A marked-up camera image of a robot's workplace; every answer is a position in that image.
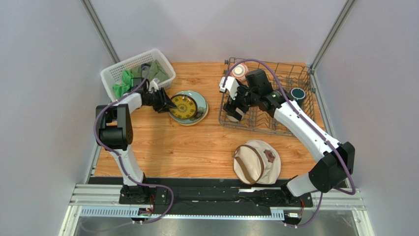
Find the wooden table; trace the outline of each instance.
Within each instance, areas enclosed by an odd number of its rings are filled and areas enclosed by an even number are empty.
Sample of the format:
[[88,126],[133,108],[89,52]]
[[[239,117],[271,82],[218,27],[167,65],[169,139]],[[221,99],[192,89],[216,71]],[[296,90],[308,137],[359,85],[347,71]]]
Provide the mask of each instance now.
[[[158,114],[143,106],[131,114],[134,129],[132,149],[147,177],[237,178],[233,171],[233,151],[251,139],[263,140],[274,147],[281,158],[280,178],[291,178],[311,170],[315,162],[297,138],[224,128],[218,122],[221,101],[219,81],[224,63],[172,63],[176,71],[169,97],[182,90],[202,94],[209,113],[193,126],[182,126],[168,113]],[[324,128],[317,102],[317,124]],[[102,150],[95,176],[121,176],[111,155]]]

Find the metal frame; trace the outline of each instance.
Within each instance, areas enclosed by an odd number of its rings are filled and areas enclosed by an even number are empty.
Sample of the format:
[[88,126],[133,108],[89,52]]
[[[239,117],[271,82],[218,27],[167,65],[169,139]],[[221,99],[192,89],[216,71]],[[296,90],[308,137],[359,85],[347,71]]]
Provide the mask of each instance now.
[[334,22],[332,28],[329,31],[329,34],[327,35],[325,41],[323,42],[323,45],[320,47],[320,50],[318,51],[316,57],[313,60],[313,63],[311,64],[311,69],[314,72],[317,67],[319,66],[320,62],[322,61],[326,51],[328,50],[329,46],[333,42],[333,40],[336,37],[337,32],[345,22],[346,18],[348,17],[349,13],[351,12],[352,8],[354,7],[354,3],[357,0],[347,0],[345,5],[343,5],[342,10],[340,11],[338,17],[336,18],[336,21]]
[[[135,216],[139,208],[148,208],[150,205],[121,205],[118,203],[122,185],[105,184],[77,184],[70,200],[67,214],[60,230],[61,236],[73,235],[77,228],[79,217],[126,217]],[[273,190],[277,188],[238,189],[239,192],[258,190]],[[318,203],[320,193],[312,193],[313,202]],[[271,216],[217,216],[217,215],[167,215],[171,219],[226,219],[226,220],[282,220],[284,210],[298,210],[299,207],[271,207]],[[353,213],[357,223],[359,235],[373,235],[371,225],[360,191],[355,195],[346,195],[337,190],[323,194],[320,210],[348,210]]]
[[[109,37],[107,36],[97,13],[94,10],[94,7],[90,0],[81,0],[86,12],[88,13],[90,19],[92,20],[99,36],[101,37],[110,57],[112,60],[117,63],[120,61],[115,49],[113,48]],[[329,48],[330,44],[336,37],[338,30],[341,28],[342,24],[344,23],[345,19],[349,15],[349,12],[354,6],[356,0],[347,0],[345,5],[343,6],[339,16],[337,17],[336,21],[333,24],[329,34],[327,35],[323,45],[321,46],[320,50],[318,51],[313,63],[311,64],[310,70],[310,81],[312,83],[312,87],[314,88],[316,98],[319,104],[320,112],[325,124],[326,131],[334,136],[334,130],[330,123],[330,118],[328,111],[325,107],[325,102],[321,96],[321,91],[319,88],[317,75],[315,73],[316,69],[318,68],[323,56],[325,55],[327,49]],[[87,175],[86,182],[88,181],[89,177],[94,174],[94,169],[96,167],[99,153],[101,147],[96,145],[95,150],[93,152],[92,157],[92,164],[91,168],[89,169],[89,174]],[[108,209],[108,210],[129,210],[130,207],[149,207],[148,205],[119,205],[119,194],[120,194],[120,185],[93,185],[93,184],[77,184],[74,190],[74,193],[71,197],[70,204],[67,209],[67,213],[65,215],[60,235],[61,236],[72,236],[77,228],[77,222],[80,215],[83,212],[83,209]],[[318,203],[320,194],[313,193],[312,198],[313,201]],[[281,212],[282,210],[292,210],[292,207],[271,207],[272,212]],[[365,209],[365,205],[362,200],[362,196],[360,191],[357,189],[357,193],[353,196],[343,194],[336,190],[332,190],[323,196],[322,205],[320,210],[350,210],[353,213],[354,219],[356,220],[357,230],[360,236],[366,235],[374,235],[372,231],[372,227],[368,218],[368,214]],[[115,215],[115,211],[100,211],[102,216],[106,214]],[[172,215],[168,216],[170,218],[197,218],[197,216],[182,216],[182,215]],[[202,218],[212,218],[213,216],[198,216]]]
[[97,30],[97,33],[99,34],[100,38],[102,39],[103,44],[106,47],[106,50],[109,53],[109,56],[114,61],[114,63],[120,62],[120,58],[118,57],[117,52],[115,51],[115,48],[112,46],[112,43],[106,34],[106,31],[102,25],[102,23],[99,20],[99,17],[93,7],[93,4],[90,0],[80,0],[83,4],[83,7],[85,8],[87,14],[89,15],[91,22],[93,23],[94,27]]

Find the gray floor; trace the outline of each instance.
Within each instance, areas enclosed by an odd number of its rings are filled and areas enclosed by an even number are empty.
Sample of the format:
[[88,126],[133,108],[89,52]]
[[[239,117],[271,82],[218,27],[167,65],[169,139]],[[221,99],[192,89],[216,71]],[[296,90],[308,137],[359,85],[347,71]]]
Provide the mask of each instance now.
[[[311,217],[305,211],[302,222]],[[79,223],[89,230],[104,230],[130,220],[127,218],[80,218]],[[261,220],[190,220],[162,219],[149,225],[128,225],[100,234],[78,228],[76,236],[357,236],[351,211],[321,211],[308,226],[300,229],[284,227],[282,222]]]

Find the cable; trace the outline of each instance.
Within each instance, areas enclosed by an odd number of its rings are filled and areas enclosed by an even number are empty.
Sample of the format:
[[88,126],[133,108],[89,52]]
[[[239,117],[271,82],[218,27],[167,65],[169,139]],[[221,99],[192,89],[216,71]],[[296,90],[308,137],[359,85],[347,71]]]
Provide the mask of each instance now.
[[[278,77],[276,76],[276,74],[275,74],[275,72],[268,66],[268,65],[266,65],[266,63],[264,63],[263,61],[261,61],[261,60],[257,60],[257,59],[244,59],[244,60],[241,60],[241,61],[239,61],[239,62],[237,62],[236,64],[234,64],[232,67],[230,67],[230,69],[227,71],[227,73],[226,73],[226,76],[225,76],[225,79],[224,79],[224,81],[223,81],[223,87],[226,85],[226,82],[227,82],[227,77],[228,77],[228,75],[233,71],[233,69],[237,66],[237,65],[239,65],[239,64],[241,64],[241,63],[243,63],[243,62],[246,62],[246,61],[254,61],[254,62],[257,62],[257,63],[259,63],[259,64],[261,64],[261,65],[263,65],[271,74],[272,74],[272,76],[274,77],[274,79],[276,80],[276,83],[278,84],[278,87],[279,87],[279,91],[281,92],[281,95],[285,98],[285,101],[288,103],[288,105],[291,107],[291,109],[293,109],[293,111],[296,113],[296,114],[299,114],[299,112],[298,112],[298,110],[293,106],[293,104],[291,103],[291,101],[290,101],[290,99],[287,97],[287,95],[285,94],[285,90],[284,90],[284,88],[282,87],[282,85],[281,85],[281,83],[280,83],[280,81],[279,81],[279,79],[278,79]],[[336,150],[336,148],[331,144],[331,142],[329,141],[329,140],[327,140],[326,139],[326,137],[319,131],[319,130],[317,130],[316,129],[316,127],[314,127],[314,125],[313,124],[311,124],[304,116],[300,116],[300,118],[312,129],[312,130],[314,130],[314,132],[316,132],[317,133],[317,135],[319,135],[320,136],[320,138],[322,138],[322,140],[332,149],[332,151],[336,154],[336,156],[337,156],[337,159],[339,160],[339,162],[340,162],[340,164],[342,165],[342,167],[343,167],[343,170],[344,170],[344,172],[345,172],[345,174],[346,174],[346,177],[349,179],[349,183],[351,184],[351,188],[352,188],[352,192],[349,192],[349,191],[346,191],[346,190],[343,190],[343,189],[341,189],[341,188],[335,188],[336,190],[339,190],[339,191],[341,191],[341,192],[343,192],[343,193],[346,193],[346,194],[349,194],[349,195],[354,195],[357,191],[356,191],[356,189],[355,189],[355,184],[354,184],[354,181],[352,180],[352,177],[351,177],[351,174],[349,173],[349,170],[348,170],[348,168],[346,167],[346,165],[345,165],[345,162],[343,161],[343,159],[342,159],[342,156],[340,156],[340,154],[339,154],[339,152]],[[308,225],[309,223],[311,223],[311,221],[313,221],[313,219],[314,219],[314,217],[317,215],[317,213],[318,213],[318,211],[319,211],[319,208],[320,208],[320,203],[322,202],[322,198],[323,198],[323,193],[321,193],[320,194],[320,199],[319,199],[319,204],[317,205],[317,209],[316,209],[316,211],[314,212],[314,215],[306,222],[306,223],[304,223],[304,224],[302,224],[302,225],[299,225],[298,227],[304,227],[304,226],[306,226],[306,225]]]
[[154,195],[151,195],[152,197],[150,197],[150,202],[153,203],[153,209],[151,210],[151,213],[154,213],[154,209],[156,208],[156,202],[155,202],[155,198]]
[[127,225],[132,225],[132,221],[127,222],[127,223],[123,223],[123,224],[120,224],[120,225],[118,225],[118,226],[112,227],[112,228],[110,228],[110,229],[105,229],[105,230],[88,230],[88,229],[86,229],[86,228],[83,226],[83,224],[82,224],[82,223],[80,223],[80,224],[79,224],[79,226],[80,226],[80,228],[81,228],[82,230],[84,230],[84,231],[86,231],[86,232],[88,232],[88,233],[93,233],[93,234],[104,233],[104,232],[108,232],[108,231],[111,231],[111,230],[116,230],[117,228],[120,228],[120,227],[123,227],[123,226],[127,226]]
[[[126,169],[125,169],[125,167],[123,166],[123,163],[122,163],[122,158],[121,158],[121,154],[118,152],[118,151],[116,151],[116,150],[114,150],[114,149],[112,149],[112,148],[110,148],[110,147],[108,147],[108,146],[106,146],[100,139],[99,139],[99,135],[98,135],[98,133],[97,133],[97,130],[96,130],[96,128],[97,128],[97,124],[99,123],[99,120],[100,120],[100,118],[102,117],[102,115],[106,112],[106,110],[108,110],[108,108],[110,108],[111,106],[113,106],[113,105],[115,105],[115,104],[117,104],[117,103],[119,103],[119,102],[121,102],[121,101],[123,101],[126,97],[128,97],[128,96],[130,96],[131,94],[133,94],[133,93],[135,93],[136,91],[138,91],[142,86],[143,86],[143,84],[147,81],[147,77],[149,76],[149,73],[150,73],[150,67],[148,67],[148,66],[144,66],[143,68],[142,68],[142,70],[141,70],[141,73],[143,72],[143,70],[144,70],[144,68],[146,68],[147,69],[147,74],[146,74],[146,76],[145,76],[145,79],[143,80],[143,81],[141,81],[141,83],[140,83],[140,85],[138,85],[133,91],[131,91],[130,93],[126,93],[126,94],[124,94],[124,96],[122,96],[119,100],[116,100],[116,101],[114,101],[114,102],[111,102],[111,103],[109,103],[105,108],[103,108],[100,112],[99,112],[99,114],[97,115],[97,117],[96,117],[96,119],[94,120],[94,125],[93,125],[93,134],[94,134],[94,137],[95,137],[95,139],[96,139],[96,141],[99,143],[99,145],[100,146],[102,146],[103,148],[105,148],[105,150],[107,150],[107,151],[110,151],[110,152],[113,152],[113,153],[115,153],[117,156],[118,156],[118,161],[119,161],[119,163],[120,163],[120,166],[121,166],[121,169],[122,169],[122,171],[123,171],[123,173],[124,173],[124,175],[126,175],[127,177],[128,177],[128,179],[129,180],[131,180],[132,182],[134,182],[134,183],[136,183],[137,185],[139,185],[139,186],[144,186],[144,187],[160,187],[160,188],[165,188],[165,189],[167,189],[169,192],[170,192],[170,194],[171,194],[171,201],[170,201],[170,204],[169,204],[169,207],[160,215],[160,216],[158,216],[157,218],[155,218],[155,219],[152,219],[152,220],[149,220],[149,221],[144,221],[144,222],[141,222],[142,224],[149,224],[149,223],[153,223],[153,222],[156,222],[156,221],[158,221],[158,220],[160,220],[161,218],[163,218],[165,215],[166,215],[166,213],[167,212],[169,212],[170,211],[170,209],[172,208],[172,206],[173,206],[173,202],[174,202],[174,200],[175,200],[175,198],[174,198],[174,193],[173,193],[173,190],[171,189],[171,188],[169,188],[168,186],[165,186],[165,185],[161,185],[161,184],[145,184],[145,183],[140,183],[140,182],[138,182],[138,181],[136,181],[136,180],[134,180],[129,174],[128,174],[128,172],[126,171]],[[124,223],[124,224],[121,224],[121,225],[119,225],[119,226],[116,226],[116,227],[113,227],[113,228],[110,228],[110,229],[107,229],[107,230],[101,230],[101,231],[92,231],[92,230],[87,230],[86,228],[84,228],[83,227],[83,225],[82,224],[80,224],[80,227],[84,230],[84,231],[86,231],[86,232],[89,232],[89,233],[103,233],[103,232],[107,232],[107,231],[111,231],[111,230],[114,230],[114,229],[117,229],[117,228],[119,228],[119,227],[122,227],[122,226],[125,226],[125,225],[129,225],[129,224],[131,224],[132,222],[129,222],[129,223]]]
[[305,204],[304,204],[304,201],[301,198],[299,200],[301,201],[301,211],[300,211],[300,214],[301,214],[301,217],[302,217],[302,214],[304,213]]

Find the white plastic basket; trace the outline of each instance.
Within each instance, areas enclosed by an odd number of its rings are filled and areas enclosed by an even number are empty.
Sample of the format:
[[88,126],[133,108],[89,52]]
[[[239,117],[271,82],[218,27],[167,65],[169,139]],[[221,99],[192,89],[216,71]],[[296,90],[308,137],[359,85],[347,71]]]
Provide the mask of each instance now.
[[139,55],[136,55],[135,57],[131,57],[102,70],[100,76],[102,77],[103,85],[105,86],[106,92],[108,93],[108,96],[111,98],[111,100],[114,102],[117,99],[114,91],[112,90],[112,86],[114,84],[121,83],[122,71],[130,70],[131,68],[137,65],[149,63],[155,60],[157,60],[161,64],[164,71],[169,77],[168,80],[158,84],[159,88],[170,88],[172,86],[173,79],[175,79],[176,77],[176,73],[172,65],[170,65],[169,61],[161,53],[161,51],[159,51],[158,49],[152,49],[148,52],[141,53]]

